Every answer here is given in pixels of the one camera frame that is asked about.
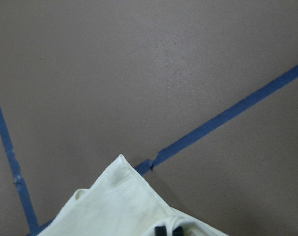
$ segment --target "tape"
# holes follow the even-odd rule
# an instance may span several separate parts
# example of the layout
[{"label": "tape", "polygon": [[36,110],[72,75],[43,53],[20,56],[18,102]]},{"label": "tape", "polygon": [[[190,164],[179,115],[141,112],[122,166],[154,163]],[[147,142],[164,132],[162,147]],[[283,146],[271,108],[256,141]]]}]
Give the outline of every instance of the tape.
[{"label": "tape", "polygon": [[274,79],[273,81],[269,82],[268,84],[266,84],[265,86],[257,90],[256,92],[247,96],[237,104],[226,109],[224,112],[215,116],[211,120],[202,124],[195,130],[186,134],[185,136],[175,141],[171,145],[162,149],[158,153],[154,161],[145,160],[144,162],[140,163],[135,167],[136,171],[138,171],[141,175],[143,175],[149,170],[152,170],[155,166],[166,161],[167,159],[179,153],[181,150],[193,144],[197,140],[201,139],[211,131],[222,126],[223,124],[225,124],[232,118],[236,117],[237,115],[241,114],[248,108],[254,106],[256,103],[263,100],[264,98],[271,95],[272,93],[276,92],[277,90],[279,90],[286,84],[290,83],[292,80],[296,79],[297,77],[298,77],[298,65],[296,65],[295,67],[293,67],[292,69],[284,73],[283,75],[279,76],[278,78]]},{"label": "tape", "polygon": [[16,189],[19,194],[20,201],[26,216],[26,220],[30,230],[30,235],[35,236],[40,232],[39,224],[37,222],[36,215],[31,203],[27,185],[21,176],[20,165],[15,157],[15,152],[13,149],[13,145],[10,139],[10,135],[7,129],[5,119],[1,111],[1,107],[0,107],[0,135],[1,135],[3,146],[6,151],[11,172],[15,180],[14,184],[16,185]]}]

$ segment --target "folded fabric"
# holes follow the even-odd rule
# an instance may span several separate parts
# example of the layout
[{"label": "folded fabric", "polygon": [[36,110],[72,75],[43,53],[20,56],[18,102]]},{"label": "folded fabric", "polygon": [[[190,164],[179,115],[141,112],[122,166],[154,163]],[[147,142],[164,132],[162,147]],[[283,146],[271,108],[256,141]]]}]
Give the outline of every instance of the folded fabric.
[{"label": "folded fabric", "polygon": [[227,236],[170,207],[120,155],[90,189],[78,189],[39,236],[154,236],[179,226],[185,236]]}]

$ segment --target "white cloth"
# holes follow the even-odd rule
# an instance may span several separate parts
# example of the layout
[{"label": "white cloth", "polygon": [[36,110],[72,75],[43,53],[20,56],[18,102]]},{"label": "white cloth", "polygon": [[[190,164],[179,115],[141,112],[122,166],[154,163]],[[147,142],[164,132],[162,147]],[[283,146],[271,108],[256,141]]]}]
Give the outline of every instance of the white cloth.
[{"label": "white cloth", "polygon": [[227,236],[171,208],[120,155],[90,189],[78,189],[39,236],[154,236],[178,226],[185,236]]}]

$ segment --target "table surface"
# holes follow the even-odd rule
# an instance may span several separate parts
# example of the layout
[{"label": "table surface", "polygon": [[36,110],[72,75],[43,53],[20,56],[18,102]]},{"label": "table surface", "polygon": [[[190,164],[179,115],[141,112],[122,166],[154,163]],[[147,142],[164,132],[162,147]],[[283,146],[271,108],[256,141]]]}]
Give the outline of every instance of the table surface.
[{"label": "table surface", "polygon": [[[40,224],[298,64],[298,0],[0,1],[0,103]],[[231,236],[298,236],[298,78],[144,175]],[[0,235],[29,232],[0,139]]]}]

